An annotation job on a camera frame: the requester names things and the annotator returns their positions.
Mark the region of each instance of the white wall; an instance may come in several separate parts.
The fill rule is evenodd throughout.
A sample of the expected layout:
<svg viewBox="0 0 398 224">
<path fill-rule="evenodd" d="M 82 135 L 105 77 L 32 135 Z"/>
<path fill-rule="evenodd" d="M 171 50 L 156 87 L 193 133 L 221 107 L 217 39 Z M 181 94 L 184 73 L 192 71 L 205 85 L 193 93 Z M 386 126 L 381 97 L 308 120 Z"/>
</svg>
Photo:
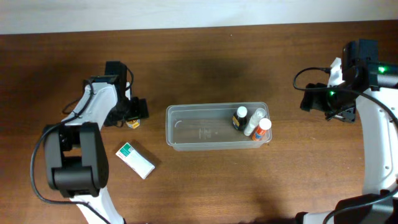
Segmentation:
<svg viewBox="0 0 398 224">
<path fill-rule="evenodd" d="M 398 0 L 0 0 L 0 34 L 398 19 Z"/>
</svg>

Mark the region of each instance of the white bottle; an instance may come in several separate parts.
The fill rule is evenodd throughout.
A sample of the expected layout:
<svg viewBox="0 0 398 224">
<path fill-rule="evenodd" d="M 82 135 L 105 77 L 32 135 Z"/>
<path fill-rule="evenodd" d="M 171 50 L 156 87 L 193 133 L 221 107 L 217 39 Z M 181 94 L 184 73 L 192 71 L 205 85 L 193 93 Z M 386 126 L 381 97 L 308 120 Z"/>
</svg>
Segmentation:
<svg viewBox="0 0 398 224">
<path fill-rule="evenodd" d="M 266 111 L 262 108 L 258 108 L 256 112 L 251 116 L 250 121 L 243 133 L 245 136 L 251 135 L 254 129 L 259 125 L 260 120 L 266 116 Z"/>
</svg>

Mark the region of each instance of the green label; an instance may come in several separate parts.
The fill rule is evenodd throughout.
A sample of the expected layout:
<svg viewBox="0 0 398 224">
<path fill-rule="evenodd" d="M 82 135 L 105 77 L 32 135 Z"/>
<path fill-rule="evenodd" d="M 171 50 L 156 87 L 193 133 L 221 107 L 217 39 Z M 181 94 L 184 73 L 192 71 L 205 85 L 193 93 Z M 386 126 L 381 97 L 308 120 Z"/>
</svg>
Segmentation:
<svg viewBox="0 0 398 224">
<path fill-rule="evenodd" d="M 130 144 L 125 144 L 121 149 L 120 149 L 120 152 L 124 155 L 124 156 L 128 156 L 129 154 L 130 154 L 130 149 L 131 148 L 131 146 L 130 146 Z"/>
</svg>

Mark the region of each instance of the white cap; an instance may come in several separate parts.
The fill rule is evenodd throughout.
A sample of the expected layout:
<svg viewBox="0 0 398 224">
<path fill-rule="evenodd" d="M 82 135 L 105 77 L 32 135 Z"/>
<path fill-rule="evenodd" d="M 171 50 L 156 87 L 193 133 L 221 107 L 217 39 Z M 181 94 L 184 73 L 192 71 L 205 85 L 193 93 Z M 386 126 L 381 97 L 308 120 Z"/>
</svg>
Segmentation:
<svg viewBox="0 0 398 224">
<path fill-rule="evenodd" d="M 240 118 L 244 118 L 248 114 L 248 109 L 244 106 L 240 106 L 236 112 Z"/>
<path fill-rule="evenodd" d="M 263 130 L 268 130 L 271 128 L 271 121 L 267 118 L 262 118 L 259 124 L 260 128 Z"/>
</svg>

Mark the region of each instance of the box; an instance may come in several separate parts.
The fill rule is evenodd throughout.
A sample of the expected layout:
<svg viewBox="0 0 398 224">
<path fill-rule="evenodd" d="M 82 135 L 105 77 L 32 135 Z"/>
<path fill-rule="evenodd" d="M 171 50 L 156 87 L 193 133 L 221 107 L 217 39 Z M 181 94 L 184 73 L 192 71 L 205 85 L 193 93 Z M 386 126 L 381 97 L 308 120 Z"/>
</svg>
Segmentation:
<svg viewBox="0 0 398 224">
<path fill-rule="evenodd" d="M 167 144 L 177 151 L 202 151 L 257 148 L 271 141 L 271 129 L 260 141 L 253 141 L 233 128 L 232 117 L 240 106 L 248 109 L 248 122 L 257 108 L 265 109 L 265 118 L 270 119 L 268 106 L 263 102 L 169 106 L 166 110 Z"/>
<path fill-rule="evenodd" d="M 143 179 L 155 169 L 155 166 L 140 155 L 129 143 L 125 143 L 116 155 Z"/>
</svg>

